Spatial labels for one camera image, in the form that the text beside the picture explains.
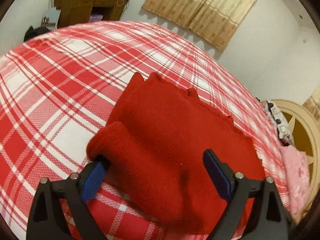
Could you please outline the red knitted sweater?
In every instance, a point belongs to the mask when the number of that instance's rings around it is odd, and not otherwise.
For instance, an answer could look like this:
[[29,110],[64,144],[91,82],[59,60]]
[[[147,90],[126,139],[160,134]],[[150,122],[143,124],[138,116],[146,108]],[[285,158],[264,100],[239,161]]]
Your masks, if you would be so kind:
[[110,161],[119,186],[147,215],[178,232],[207,234],[226,207],[202,161],[207,149],[233,171],[265,178],[252,138],[231,116],[195,89],[136,73],[86,152]]

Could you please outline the pink floral blanket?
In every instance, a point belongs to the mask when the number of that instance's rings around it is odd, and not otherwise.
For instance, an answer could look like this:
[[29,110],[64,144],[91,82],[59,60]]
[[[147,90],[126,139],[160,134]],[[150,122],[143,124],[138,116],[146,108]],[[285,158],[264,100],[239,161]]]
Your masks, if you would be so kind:
[[293,218],[298,218],[308,199],[310,186],[307,155],[292,145],[281,147],[280,152],[289,189],[290,213]]

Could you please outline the grey patterned pillow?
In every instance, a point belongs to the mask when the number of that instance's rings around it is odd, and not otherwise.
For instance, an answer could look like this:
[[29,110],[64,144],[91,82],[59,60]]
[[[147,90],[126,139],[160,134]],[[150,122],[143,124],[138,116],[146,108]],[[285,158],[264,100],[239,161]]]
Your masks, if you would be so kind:
[[284,145],[295,145],[292,132],[289,129],[287,119],[279,107],[271,100],[267,100],[264,106],[266,114],[274,126],[278,138]]

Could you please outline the cream wooden headboard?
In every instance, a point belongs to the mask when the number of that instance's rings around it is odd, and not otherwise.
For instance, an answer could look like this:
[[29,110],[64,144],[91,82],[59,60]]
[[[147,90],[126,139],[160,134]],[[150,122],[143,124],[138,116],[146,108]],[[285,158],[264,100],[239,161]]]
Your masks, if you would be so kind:
[[287,100],[272,100],[282,111],[287,119],[289,129],[292,132],[295,145],[299,151],[307,155],[310,186],[308,199],[304,209],[300,211],[299,221],[310,210],[311,204],[319,190],[319,125],[312,114],[304,107]]

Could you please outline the red white plaid bedsheet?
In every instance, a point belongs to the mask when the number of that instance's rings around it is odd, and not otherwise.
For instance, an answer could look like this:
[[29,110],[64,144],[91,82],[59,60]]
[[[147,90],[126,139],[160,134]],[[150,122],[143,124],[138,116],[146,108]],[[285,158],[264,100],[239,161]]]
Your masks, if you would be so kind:
[[40,179],[65,179],[87,164],[86,145],[136,72],[193,87],[202,101],[232,116],[290,207],[280,142],[247,88],[165,27],[101,21],[51,31],[1,57],[1,215],[18,239],[26,238]]

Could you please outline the white paper shopping bag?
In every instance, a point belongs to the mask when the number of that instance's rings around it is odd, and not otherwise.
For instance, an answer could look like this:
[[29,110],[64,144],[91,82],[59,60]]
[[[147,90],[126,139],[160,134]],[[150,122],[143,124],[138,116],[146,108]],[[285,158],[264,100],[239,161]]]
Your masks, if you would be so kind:
[[43,13],[41,27],[49,30],[57,29],[61,10],[54,6],[54,0],[49,0],[48,9]]

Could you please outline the beige patterned curtain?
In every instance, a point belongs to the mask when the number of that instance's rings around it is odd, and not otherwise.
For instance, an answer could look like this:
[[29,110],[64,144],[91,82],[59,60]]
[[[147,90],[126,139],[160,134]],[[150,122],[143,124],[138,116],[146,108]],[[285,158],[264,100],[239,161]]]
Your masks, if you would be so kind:
[[143,9],[189,29],[223,52],[257,0],[145,0]]

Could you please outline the brown wooden desk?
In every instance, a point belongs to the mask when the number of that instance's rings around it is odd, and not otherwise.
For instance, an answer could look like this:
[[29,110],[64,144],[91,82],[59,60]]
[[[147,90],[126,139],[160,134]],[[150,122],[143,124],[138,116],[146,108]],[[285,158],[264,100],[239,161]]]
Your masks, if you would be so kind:
[[103,21],[118,21],[129,0],[54,0],[60,17],[57,27],[63,28],[88,23],[92,15],[101,15]]

